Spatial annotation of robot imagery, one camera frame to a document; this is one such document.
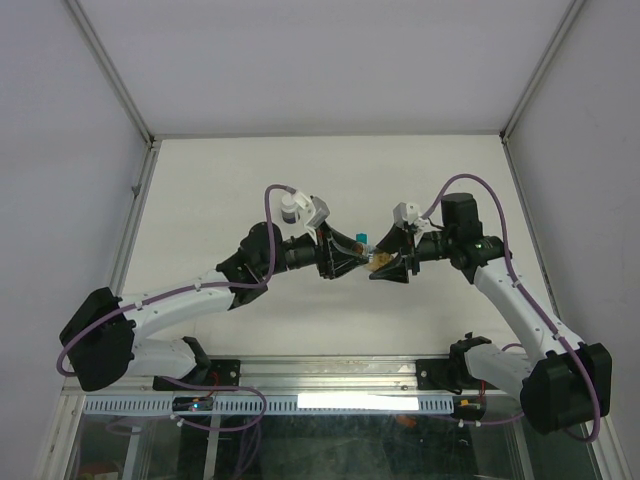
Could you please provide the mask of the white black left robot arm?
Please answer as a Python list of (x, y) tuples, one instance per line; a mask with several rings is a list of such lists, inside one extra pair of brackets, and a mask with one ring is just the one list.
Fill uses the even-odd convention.
[(266, 280), (309, 266), (334, 280), (367, 263), (365, 246), (322, 223), (313, 234), (283, 238), (265, 222), (254, 225), (237, 251), (215, 269), (167, 291), (118, 296), (91, 292), (59, 335), (60, 362), (86, 392), (124, 377), (172, 377), (188, 388), (211, 381), (210, 357), (189, 336), (156, 334), (187, 320), (246, 306), (266, 293)]

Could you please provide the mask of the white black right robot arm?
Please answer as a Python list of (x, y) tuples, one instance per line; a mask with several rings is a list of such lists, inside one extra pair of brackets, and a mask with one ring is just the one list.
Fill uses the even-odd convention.
[(443, 224), (434, 228), (416, 204), (394, 208), (393, 225), (377, 245), (392, 259), (371, 279), (406, 283), (422, 263), (447, 260), (493, 304), (524, 352), (513, 354), (468, 333), (450, 346), (447, 365), (433, 382), (459, 394), (484, 381), (517, 400), (541, 434), (599, 423), (610, 411), (608, 350), (586, 343), (538, 303), (516, 271), (504, 238), (485, 235), (471, 194), (446, 194), (440, 207)]

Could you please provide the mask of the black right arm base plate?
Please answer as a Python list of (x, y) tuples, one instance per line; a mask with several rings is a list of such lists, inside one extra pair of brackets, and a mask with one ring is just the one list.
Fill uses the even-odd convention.
[(445, 357), (419, 358), (415, 361), (415, 376), (419, 391), (444, 390), (461, 395), (464, 390), (498, 391), (491, 383), (481, 381), (465, 373), (452, 360)]

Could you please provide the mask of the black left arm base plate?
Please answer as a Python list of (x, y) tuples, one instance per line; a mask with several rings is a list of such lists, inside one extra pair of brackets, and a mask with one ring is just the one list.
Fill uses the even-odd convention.
[(153, 379), (154, 391), (211, 391), (213, 387), (238, 386), (241, 377), (241, 361), (239, 359), (212, 358), (208, 367), (197, 366), (185, 377), (178, 379), (178, 384), (164, 377)]

